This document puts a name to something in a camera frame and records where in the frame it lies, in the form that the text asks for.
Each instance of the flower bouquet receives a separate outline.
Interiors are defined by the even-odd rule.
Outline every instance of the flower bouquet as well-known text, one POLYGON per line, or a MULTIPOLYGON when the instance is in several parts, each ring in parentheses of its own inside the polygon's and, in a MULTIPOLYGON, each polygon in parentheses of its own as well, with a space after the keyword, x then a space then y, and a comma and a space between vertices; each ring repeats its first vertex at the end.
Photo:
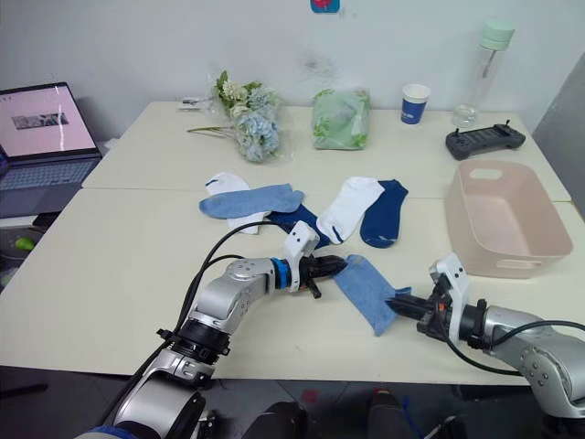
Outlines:
POLYGON ((218 134, 236 141, 247 160, 261 163, 279 149, 276 111, 279 98, 261 82, 240 85, 223 71, 216 81, 212 101, 223 108, 228 126, 206 126, 190 133, 218 134))

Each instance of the blue label on cup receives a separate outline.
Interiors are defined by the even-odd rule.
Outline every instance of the blue label on cup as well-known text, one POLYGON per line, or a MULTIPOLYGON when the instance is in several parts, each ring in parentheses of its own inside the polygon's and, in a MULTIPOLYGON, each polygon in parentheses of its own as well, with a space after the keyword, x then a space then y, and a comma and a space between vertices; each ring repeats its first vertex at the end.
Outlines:
POLYGON ((414 125, 420 122, 420 118, 422 117, 422 112, 424 112, 424 107, 427 103, 412 103, 408 102, 405 99, 402 100, 402 114, 400 115, 400 120, 404 123, 409 125, 414 125))

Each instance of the green plastic bag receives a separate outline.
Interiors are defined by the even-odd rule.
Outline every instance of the green plastic bag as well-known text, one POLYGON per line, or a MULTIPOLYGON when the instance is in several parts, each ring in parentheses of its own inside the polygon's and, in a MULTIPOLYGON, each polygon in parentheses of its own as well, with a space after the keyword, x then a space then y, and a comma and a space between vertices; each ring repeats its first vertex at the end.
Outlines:
POLYGON ((364 149, 369 94, 366 90, 323 90, 314 97, 313 139, 317 149, 364 149))

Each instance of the laptop keyboard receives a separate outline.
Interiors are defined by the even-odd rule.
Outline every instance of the laptop keyboard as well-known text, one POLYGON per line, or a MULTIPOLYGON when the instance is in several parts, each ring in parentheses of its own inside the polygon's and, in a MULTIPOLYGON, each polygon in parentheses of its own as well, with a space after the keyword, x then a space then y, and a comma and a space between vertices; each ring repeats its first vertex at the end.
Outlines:
POLYGON ((94 163, 84 161, 13 168, 0 180, 0 190, 80 183, 94 163))

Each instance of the paper cup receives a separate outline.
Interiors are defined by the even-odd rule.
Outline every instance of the paper cup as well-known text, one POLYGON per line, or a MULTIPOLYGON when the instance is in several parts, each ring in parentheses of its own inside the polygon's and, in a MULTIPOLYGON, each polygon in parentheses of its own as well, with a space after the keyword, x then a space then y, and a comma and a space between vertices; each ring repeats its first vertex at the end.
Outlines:
POLYGON ((431 96, 431 89, 420 84, 409 84, 402 88, 402 113, 400 120, 408 125, 420 122, 424 107, 431 96))

